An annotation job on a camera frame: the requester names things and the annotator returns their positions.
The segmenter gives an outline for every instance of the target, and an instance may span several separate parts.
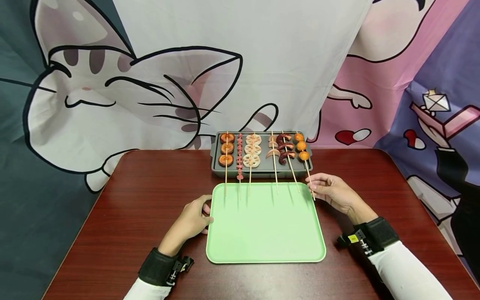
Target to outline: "fabric backdrop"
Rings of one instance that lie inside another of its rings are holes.
[[[478,1],[0,4],[2,299],[41,298],[122,154],[224,130],[385,150],[478,274]]]

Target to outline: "cat illustration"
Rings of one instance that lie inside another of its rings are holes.
[[[192,46],[137,58],[90,1],[32,5],[46,70],[28,96],[24,130],[41,159],[85,174],[97,192],[127,151],[210,147],[228,118],[218,105],[240,76],[240,54]],[[229,118],[223,130],[268,130],[278,115],[275,104],[246,109],[250,118]]]

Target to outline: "wrist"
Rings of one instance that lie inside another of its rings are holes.
[[[378,218],[378,215],[365,202],[350,207],[347,216],[353,225],[368,223]]]
[[[163,238],[162,242],[158,246],[158,252],[166,256],[175,256],[183,246],[185,239],[169,235],[168,233]]]

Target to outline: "mint green tray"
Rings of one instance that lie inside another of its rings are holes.
[[[308,187],[294,182],[217,185],[206,255],[215,264],[315,263],[325,241]]]

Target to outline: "wooden table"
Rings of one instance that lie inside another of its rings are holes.
[[[314,150],[315,172],[342,177],[397,231],[455,300],[480,291],[442,237],[391,158],[380,150]],[[210,171],[208,151],[135,151],[126,154],[100,195],[45,300],[122,299],[148,252],[160,243],[184,205],[223,181]],[[355,251],[337,250],[344,216],[317,201],[327,246],[318,264],[215,265],[206,237],[183,247],[195,260],[168,299],[390,299]]]

